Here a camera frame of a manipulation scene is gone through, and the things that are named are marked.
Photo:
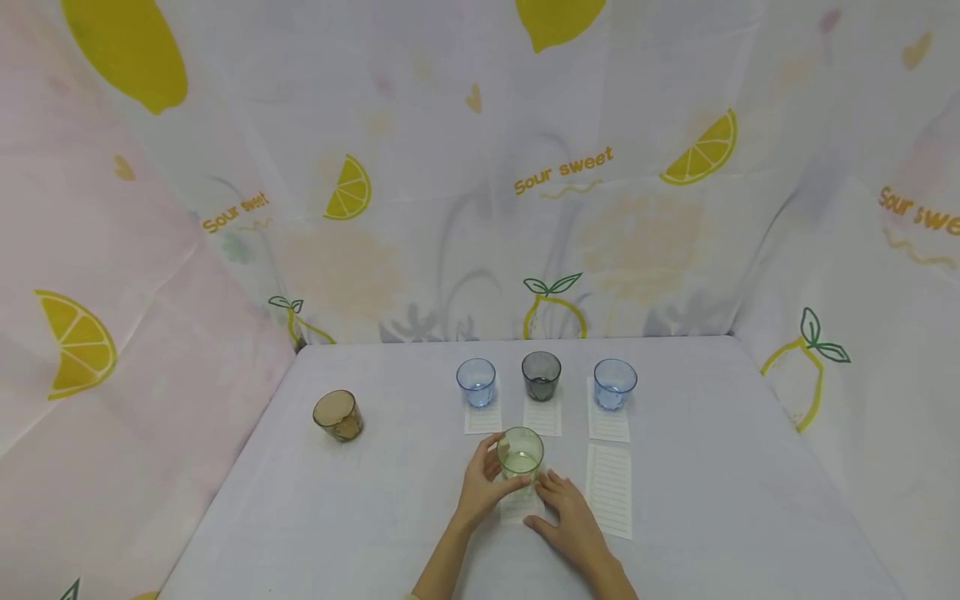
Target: lemon print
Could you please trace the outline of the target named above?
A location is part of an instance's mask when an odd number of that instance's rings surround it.
[[[47,399],[59,400],[102,383],[117,362],[113,339],[104,324],[67,296],[46,290],[36,290],[36,294],[60,344],[60,368]]]
[[[820,319],[812,309],[805,308],[804,315],[800,320],[800,337],[778,348],[777,351],[771,354],[770,358],[763,363],[763,367],[760,368],[760,374],[766,375],[771,367],[785,360],[793,350],[799,350],[800,354],[816,368],[816,381],[813,384],[811,398],[808,401],[802,402],[801,405],[784,406],[790,419],[794,425],[797,426],[797,431],[801,432],[804,431],[817,416],[817,412],[820,410],[820,393],[824,386],[824,364],[812,350],[817,350],[821,356],[835,363],[850,362],[850,356],[842,346],[830,342],[821,342],[820,334]]]
[[[559,46],[587,30],[606,0],[516,0],[534,52]]]
[[[67,25],[97,72],[153,114],[186,98],[186,68],[154,0],[62,0]]]
[[[560,298],[549,298],[551,294],[560,294],[570,289],[581,275],[583,275],[583,273],[561,277],[550,287],[547,287],[545,283],[535,277],[529,277],[523,280],[523,285],[527,286],[527,289],[534,293],[534,303],[530,305],[530,309],[527,310],[527,314],[523,318],[524,340],[531,339],[530,332],[531,329],[533,329],[534,314],[542,302],[558,304],[573,313],[573,316],[577,318],[577,322],[580,324],[580,337],[587,337],[587,320],[584,318],[584,313],[580,312],[580,309],[571,302]]]
[[[295,324],[303,325],[310,331],[313,331],[314,333],[326,339],[330,344],[336,344],[336,342],[328,333],[321,331],[317,327],[309,324],[297,316],[300,313],[300,310],[303,308],[303,300],[294,300],[293,302],[290,302],[283,296],[274,296],[267,300],[267,302],[273,306],[279,306],[280,308],[285,308],[287,310],[287,332],[290,334],[290,339],[293,340],[294,347],[297,349],[297,351],[300,351],[301,348],[306,346],[306,342],[303,340],[302,336],[298,335]]]
[[[340,179],[337,189],[330,196],[330,204],[326,206],[327,219],[345,221],[352,219],[370,204],[370,178],[367,171],[353,156],[347,155],[344,167],[340,170]]]
[[[731,108],[660,173],[660,178],[672,185],[695,183],[726,164],[735,146],[736,113]]]

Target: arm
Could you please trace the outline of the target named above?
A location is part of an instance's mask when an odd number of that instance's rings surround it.
[[[502,435],[493,434],[481,442],[467,465],[457,510],[414,586],[413,593],[420,600],[449,600],[453,596],[473,531],[505,495],[529,483],[526,477],[494,481],[500,473],[500,462],[491,449]]]
[[[623,565],[607,548],[593,512],[577,487],[551,469],[540,474],[536,491],[557,511],[560,524],[554,527],[539,516],[526,517],[524,524],[583,573],[596,600],[637,600]]]
[[[455,518],[450,521],[414,586],[415,596],[420,600],[445,600],[453,595],[472,533]]]

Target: brown cup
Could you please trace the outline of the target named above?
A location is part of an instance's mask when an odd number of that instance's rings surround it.
[[[363,431],[360,407],[347,390],[336,390],[320,398],[313,408],[313,421],[337,442],[349,442]]]

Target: hand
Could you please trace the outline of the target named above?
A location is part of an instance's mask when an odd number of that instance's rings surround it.
[[[539,533],[588,579],[598,577],[605,565],[613,561],[613,556],[583,495],[569,479],[561,479],[553,469],[540,473],[535,490],[557,511],[560,524],[554,527],[533,515],[524,518],[523,524]]]
[[[494,433],[481,442],[464,473],[460,502],[452,520],[466,525],[470,531],[476,529],[504,496],[530,483],[526,475],[494,481],[500,473],[500,461],[496,458],[494,445],[501,437],[502,433]]]

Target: lined card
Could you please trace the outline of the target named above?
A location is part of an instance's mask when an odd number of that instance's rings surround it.
[[[553,396],[546,402],[531,400],[529,396],[524,398],[523,426],[542,436],[559,438],[563,423],[560,397]]]
[[[589,445],[587,504],[600,529],[619,538],[634,538],[634,492],[629,450]]]
[[[494,382],[497,390],[493,393],[493,401],[483,408],[473,408],[464,402],[464,433],[498,433],[503,431],[503,420],[500,418],[500,390],[499,382]]]
[[[543,500],[534,492],[532,485],[517,490],[500,500],[500,523],[517,525],[528,515],[544,516]]]
[[[587,415],[591,440],[630,443],[630,424],[627,422],[627,407],[618,411],[605,411],[593,399],[593,377],[587,378]]]

